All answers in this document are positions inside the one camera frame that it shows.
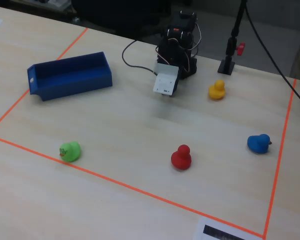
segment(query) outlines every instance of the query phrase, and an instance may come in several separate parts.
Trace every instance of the red object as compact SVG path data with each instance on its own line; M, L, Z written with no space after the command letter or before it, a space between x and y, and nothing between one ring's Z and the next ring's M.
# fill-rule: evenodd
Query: red object
M187 145L181 145L177 151L172 153L171 162L177 169L188 169L191 165L190 148Z
M239 46L236 47L236 51L237 51L236 54L238 56L242 55L242 53L244 52L245 46L246 46L246 44L244 42L242 42L242 43L240 43Z

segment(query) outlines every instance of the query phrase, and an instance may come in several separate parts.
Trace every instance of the red rubber duck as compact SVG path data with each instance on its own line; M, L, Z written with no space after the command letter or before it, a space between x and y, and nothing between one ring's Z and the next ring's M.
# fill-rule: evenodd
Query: red rubber duck
M171 155L172 165L179 170L186 170L191 165L190 148L187 145L181 145L177 151Z

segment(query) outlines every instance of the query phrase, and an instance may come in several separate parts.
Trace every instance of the cable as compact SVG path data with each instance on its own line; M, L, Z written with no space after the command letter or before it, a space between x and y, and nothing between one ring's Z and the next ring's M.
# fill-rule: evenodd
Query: cable
M163 56L160 55L160 53L157 51L157 48L158 48L158 46L156 46L155 52L158 54L158 56L159 56L160 58L162 58L168 65L170 65L170 63L169 63Z
M201 36L201 31L200 31L200 27L199 27L199 25L198 25L198 23L195 23L195 25L196 25L196 27L198 28L198 30L199 30L199 33L200 33L200 39L199 39L199 41L198 41L198 43L193 47L193 48L190 48L190 49L188 49L188 50L192 50L192 49L195 49L198 45L199 45L199 43L201 42L201 38L202 38L202 36Z
M257 30L250 18L249 12L248 12L248 8L247 6L245 6L245 12L246 12L246 16L251 24L251 27L256 35L256 38L259 40L260 44L262 45L263 49L265 50L266 54L268 55L268 57L270 58L271 62L273 63L274 67L276 68L276 70L279 72L279 74L283 77L283 79L285 80L285 82L289 85L289 87L292 89L292 91L295 93L295 95L300 99L300 95L297 93L297 91L294 89L294 87L290 84L290 82L286 79L286 77L284 76L284 74L281 72L281 70L279 69L278 65L276 64L275 60L273 59L273 57L271 56L270 52L268 51L268 49L266 48L266 46L264 45L264 43L262 42L259 34L257 33Z
M199 46L196 47L196 53L195 53L193 56L191 56L191 58L193 59L195 56L197 56L197 55L198 55L198 52L199 52Z
M124 58L124 54L125 54L125 51L127 50L128 47L130 47L132 44L134 44L137 40L134 40L133 42L131 42L128 46L125 47L125 49L122 51L122 60L124 61L125 64L127 64L129 67L131 68L139 68L139 69L145 69L145 70L148 70L150 72L152 72L154 75L158 75L155 71L151 70L150 68L147 68L145 66L136 66L136 65L130 65L129 63L126 62L125 58Z
M185 67L183 67L184 68L184 70L188 73L188 72L190 72L190 59L189 59L189 57L188 57L188 54L187 54L187 52L186 52L186 49L185 48L183 48L182 46L180 46L180 44L179 44L179 41L176 39L176 38L169 38L168 39L168 41L169 40L175 40L177 43L178 43L178 46L179 46L179 48L181 48L183 51L184 51L184 54L185 54L185 56L186 56L186 58L188 59L188 70L185 68ZM155 48L155 51L156 51L156 53L160 56L160 58L162 58L163 60L165 60L165 62L167 63L167 64L169 64L169 62L166 60L166 59L164 59L160 54L159 54L159 52L157 51L157 48L158 48L158 46Z

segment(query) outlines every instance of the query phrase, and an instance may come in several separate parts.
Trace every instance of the blue rubber duck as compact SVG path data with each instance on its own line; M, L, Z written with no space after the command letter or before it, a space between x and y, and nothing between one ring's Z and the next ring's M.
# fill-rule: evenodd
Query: blue rubber duck
M272 144L267 134L250 136L247 143L250 150L256 154L265 154L268 151L269 145Z

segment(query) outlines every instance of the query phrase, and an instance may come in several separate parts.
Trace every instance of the green rubber duck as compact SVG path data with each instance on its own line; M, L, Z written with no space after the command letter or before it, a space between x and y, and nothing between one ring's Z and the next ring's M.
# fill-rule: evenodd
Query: green rubber duck
M81 148L78 142L72 141L60 146L60 157L63 161L71 163L77 160L81 154Z

